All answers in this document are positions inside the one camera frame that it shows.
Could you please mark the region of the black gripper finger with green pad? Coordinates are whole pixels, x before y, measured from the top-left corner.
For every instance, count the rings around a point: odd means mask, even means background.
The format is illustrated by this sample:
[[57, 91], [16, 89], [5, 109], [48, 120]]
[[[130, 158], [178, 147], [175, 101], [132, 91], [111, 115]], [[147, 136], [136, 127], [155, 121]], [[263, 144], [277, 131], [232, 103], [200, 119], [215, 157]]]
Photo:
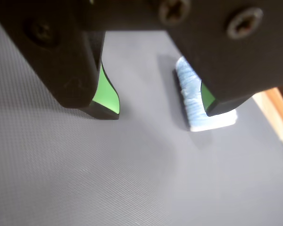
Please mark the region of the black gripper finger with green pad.
[[102, 92], [119, 105], [101, 61], [105, 33], [85, 31], [78, 23], [84, 5], [82, 0], [0, 0], [0, 25], [62, 107], [117, 120], [118, 110], [94, 98]]
[[208, 116], [283, 85], [283, 0], [193, 0], [167, 31], [214, 98]]

